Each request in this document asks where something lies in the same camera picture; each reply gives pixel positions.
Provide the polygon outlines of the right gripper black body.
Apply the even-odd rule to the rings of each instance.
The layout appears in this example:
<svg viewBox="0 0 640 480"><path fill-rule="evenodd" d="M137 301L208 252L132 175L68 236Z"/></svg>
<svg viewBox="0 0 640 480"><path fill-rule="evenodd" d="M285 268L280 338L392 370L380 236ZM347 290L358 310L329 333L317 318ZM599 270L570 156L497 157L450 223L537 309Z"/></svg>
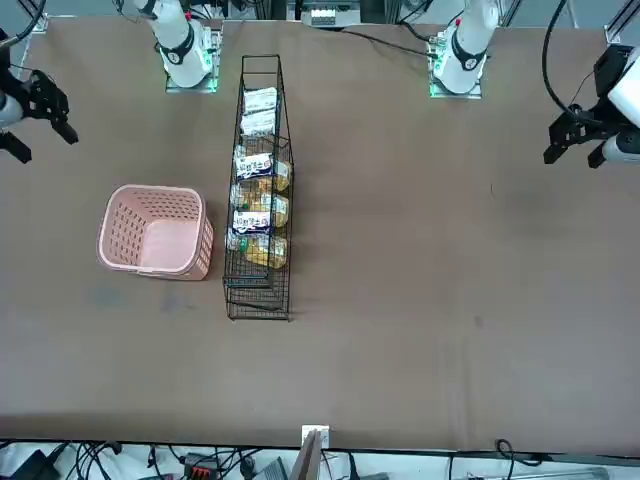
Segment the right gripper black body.
<svg viewBox="0 0 640 480"><path fill-rule="evenodd" d="M33 83L33 70L18 66L18 69L27 71L26 80L20 80L13 75L10 60L1 60L1 120L21 121L30 107L31 84Z"/></svg>

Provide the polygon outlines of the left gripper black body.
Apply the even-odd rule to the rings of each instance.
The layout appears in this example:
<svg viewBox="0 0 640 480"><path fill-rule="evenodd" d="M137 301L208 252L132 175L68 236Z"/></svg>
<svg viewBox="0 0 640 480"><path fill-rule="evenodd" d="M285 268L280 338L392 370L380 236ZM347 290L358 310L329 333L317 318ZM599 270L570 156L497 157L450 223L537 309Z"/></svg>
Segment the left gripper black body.
<svg viewBox="0 0 640 480"><path fill-rule="evenodd" d="M577 103L569 106L574 114L570 138L579 141L608 139L626 129L626 119L610 101L598 101L589 109Z"/></svg>

